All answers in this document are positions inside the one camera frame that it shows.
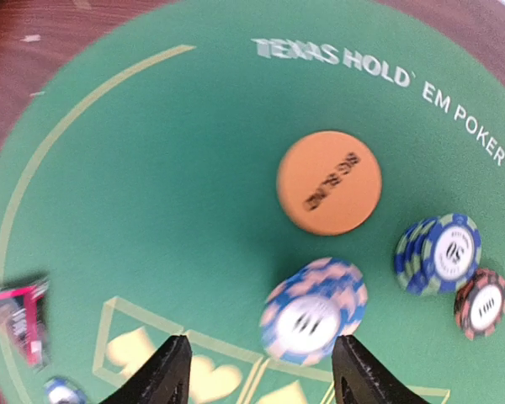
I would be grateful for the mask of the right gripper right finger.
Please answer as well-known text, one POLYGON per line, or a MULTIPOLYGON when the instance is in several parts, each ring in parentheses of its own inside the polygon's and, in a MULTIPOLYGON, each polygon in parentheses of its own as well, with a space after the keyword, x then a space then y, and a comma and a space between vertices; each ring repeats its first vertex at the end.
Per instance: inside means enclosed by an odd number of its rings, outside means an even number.
POLYGON ((332 351, 332 372, 336 403, 427 403, 353 335, 337 338, 332 351))

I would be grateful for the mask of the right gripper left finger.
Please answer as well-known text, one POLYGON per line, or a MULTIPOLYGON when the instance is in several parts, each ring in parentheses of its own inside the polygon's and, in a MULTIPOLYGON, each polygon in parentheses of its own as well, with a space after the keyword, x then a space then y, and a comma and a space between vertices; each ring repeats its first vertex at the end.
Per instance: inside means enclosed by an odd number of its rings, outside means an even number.
POLYGON ((171 336, 103 404, 187 404, 191 360, 188 338, 171 336))

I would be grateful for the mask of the blue white chips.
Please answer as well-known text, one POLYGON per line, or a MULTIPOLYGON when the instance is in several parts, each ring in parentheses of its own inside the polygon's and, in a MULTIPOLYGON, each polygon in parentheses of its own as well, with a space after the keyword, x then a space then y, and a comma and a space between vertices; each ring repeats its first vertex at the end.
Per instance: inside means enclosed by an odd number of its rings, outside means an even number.
POLYGON ((364 319, 368 290, 359 268, 320 258, 279 284, 260 317, 261 342, 273 358, 311 366, 332 354, 336 339, 364 319))

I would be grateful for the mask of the green blue chip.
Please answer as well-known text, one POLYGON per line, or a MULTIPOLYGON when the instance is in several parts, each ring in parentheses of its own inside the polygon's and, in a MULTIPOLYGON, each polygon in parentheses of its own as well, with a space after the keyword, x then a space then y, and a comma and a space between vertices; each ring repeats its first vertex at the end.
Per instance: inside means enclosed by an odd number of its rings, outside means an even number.
POLYGON ((433 216, 408 227, 399 239, 395 276, 413 295, 454 293, 476 273, 481 250, 481 233, 468 215, 433 216))
POLYGON ((84 392, 71 381, 53 377, 45 382, 45 395, 50 404, 87 404, 88 398, 84 392))

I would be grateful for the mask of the brown chip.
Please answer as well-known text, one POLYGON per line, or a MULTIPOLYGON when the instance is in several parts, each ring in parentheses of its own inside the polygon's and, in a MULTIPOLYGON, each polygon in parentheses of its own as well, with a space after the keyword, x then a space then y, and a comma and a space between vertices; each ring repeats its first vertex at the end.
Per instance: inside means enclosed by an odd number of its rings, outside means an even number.
POLYGON ((505 278, 489 268, 479 268, 475 276, 456 294, 455 322, 465 336, 492 335, 505 315, 505 278))

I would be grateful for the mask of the triangular black red button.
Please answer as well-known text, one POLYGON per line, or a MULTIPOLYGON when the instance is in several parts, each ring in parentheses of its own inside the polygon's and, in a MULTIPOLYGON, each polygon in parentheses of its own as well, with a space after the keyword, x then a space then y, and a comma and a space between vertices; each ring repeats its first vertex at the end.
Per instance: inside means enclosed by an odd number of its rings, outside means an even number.
POLYGON ((48 330, 45 319, 47 278, 0 288, 0 326, 9 341, 34 368, 48 365, 48 330))

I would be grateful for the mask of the orange round button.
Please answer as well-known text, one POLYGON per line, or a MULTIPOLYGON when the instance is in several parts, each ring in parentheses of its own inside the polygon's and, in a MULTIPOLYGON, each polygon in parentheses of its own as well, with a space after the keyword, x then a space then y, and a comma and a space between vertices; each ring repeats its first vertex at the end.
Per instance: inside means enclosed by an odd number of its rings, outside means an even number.
POLYGON ((279 164, 276 188, 290 220, 319 236, 338 236, 363 224, 380 202, 380 164, 369 147, 341 131, 298 140, 279 164))

